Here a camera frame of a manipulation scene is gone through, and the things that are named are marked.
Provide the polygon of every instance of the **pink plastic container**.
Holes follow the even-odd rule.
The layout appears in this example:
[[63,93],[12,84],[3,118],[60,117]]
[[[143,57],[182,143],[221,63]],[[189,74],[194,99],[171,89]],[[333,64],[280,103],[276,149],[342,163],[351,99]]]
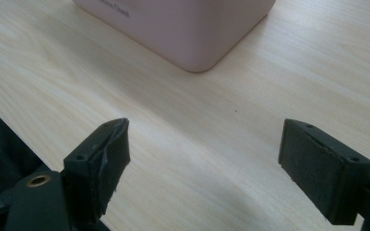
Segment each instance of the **pink plastic container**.
[[212,67],[276,0],[73,0],[179,67]]

